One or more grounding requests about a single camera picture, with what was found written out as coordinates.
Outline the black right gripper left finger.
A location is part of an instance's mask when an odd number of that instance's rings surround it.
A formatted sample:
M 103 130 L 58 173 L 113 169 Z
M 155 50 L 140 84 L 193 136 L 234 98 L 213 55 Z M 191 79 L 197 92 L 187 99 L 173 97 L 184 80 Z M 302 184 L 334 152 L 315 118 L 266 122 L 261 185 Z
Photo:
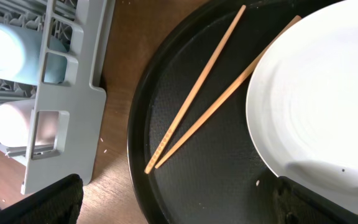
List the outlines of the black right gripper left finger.
M 25 199 L 0 208 L 0 223 L 76 223 L 83 202 L 83 180 L 70 174 Z

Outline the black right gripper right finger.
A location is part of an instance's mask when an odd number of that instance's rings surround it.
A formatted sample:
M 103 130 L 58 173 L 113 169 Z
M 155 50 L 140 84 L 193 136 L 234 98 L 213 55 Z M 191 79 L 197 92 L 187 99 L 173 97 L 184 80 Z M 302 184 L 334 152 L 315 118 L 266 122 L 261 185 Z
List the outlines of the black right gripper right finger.
M 320 214 L 328 217 L 334 223 L 358 224 L 358 215 L 355 213 L 350 212 L 288 177 L 280 176 L 278 179 L 292 195 L 302 200 Z

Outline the pink plastic cup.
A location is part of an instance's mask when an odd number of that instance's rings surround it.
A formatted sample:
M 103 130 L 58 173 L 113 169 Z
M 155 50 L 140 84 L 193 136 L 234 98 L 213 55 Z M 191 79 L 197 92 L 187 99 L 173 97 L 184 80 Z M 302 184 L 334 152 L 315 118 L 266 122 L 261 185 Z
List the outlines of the pink plastic cup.
M 6 147 L 24 147 L 28 143 L 30 119 L 35 100 L 6 102 L 0 105 L 0 143 Z M 35 145 L 55 141 L 59 112 L 40 111 Z

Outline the grey round plate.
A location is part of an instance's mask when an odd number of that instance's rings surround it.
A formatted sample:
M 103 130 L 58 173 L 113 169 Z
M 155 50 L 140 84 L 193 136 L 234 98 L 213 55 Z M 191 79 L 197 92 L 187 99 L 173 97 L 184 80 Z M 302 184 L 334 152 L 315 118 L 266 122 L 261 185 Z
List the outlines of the grey round plate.
M 358 214 L 358 1 L 302 18 L 268 48 L 246 117 L 276 176 Z

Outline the blue plastic cup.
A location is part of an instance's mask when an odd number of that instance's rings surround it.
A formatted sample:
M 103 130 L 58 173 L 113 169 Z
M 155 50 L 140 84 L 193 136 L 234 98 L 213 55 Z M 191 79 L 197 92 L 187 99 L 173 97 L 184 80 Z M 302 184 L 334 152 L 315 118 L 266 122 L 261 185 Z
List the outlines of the blue plastic cup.
M 38 85 L 42 33 L 0 23 L 0 79 Z

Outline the wooden chopstick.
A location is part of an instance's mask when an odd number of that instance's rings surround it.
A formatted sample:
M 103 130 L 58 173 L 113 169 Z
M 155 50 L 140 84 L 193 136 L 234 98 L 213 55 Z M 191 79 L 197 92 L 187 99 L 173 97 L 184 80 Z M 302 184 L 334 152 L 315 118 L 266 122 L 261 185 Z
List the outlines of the wooden chopstick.
M 223 92 L 223 94 L 201 115 L 201 117 L 191 126 L 191 128 L 175 143 L 175 145 L 159 160 L 155 165 L 158 169 L 166 162 L 206 121 L 207 119 L 238 89 L 238 87 L 254 71 L 260 59 L 269 47 L 291 26 L 301 20 L 299 15 L 295 16 L 282 31 L 261 51 L 261 53 L 250 63 L 250 65 L 234 80 L 234 82 Z
M 215 48 L 213 54 L 209 58 L 207 64 L 205 65 L 204 69 L 202 70 L 201 74 L 199 75 L 198 79 L 196 80 L 195 84 L 193 85 L 191 91 L 189 92 L 188 96 L 186 97 L 185 101 L 183 102 L 181 108 L 179 109 L 177 115 L 173 119 L 171 125 L 167 129 L 166 133 L 164 134 L 162 140 L 160 141 L 158 147 L 156 148 L 154 154 L 151 156 L 149 162 L 147 163 L 144 173 L 149 174 L 151 170 L 154 168 L 154 165 L 158 161 L 159 157 L 161 156 L 163 150 L 165 149 L 166 145 L 168 144 L 170 138 L 172 137 L 173 133 L 175 132 L 176 128 L 180 124 L 180 121 L 184 117 L 185 113 L 187 112 L 188 108 L 190 107 L 192 101 L 194 100 L 196 94 L 200 90 L 202 84 L 206 80 L 208 74 L 210 73 L 212 67 L 214 66 L 215 62 L 217 61 L 219 54 L 222 52 L 226 42 L 230 38 L 233 30 L 235 29 L 237 23 L 239 22 L 241 16 L 243 15 L 246 9 L 246 5 L 242 5 L 239 9 L 238 13 L 234 17 L 233 21 L 231 22 L 230 26 L 228 27 L 227 31 L 224 33 L 222 39 L 219 41 L 219 44 Z

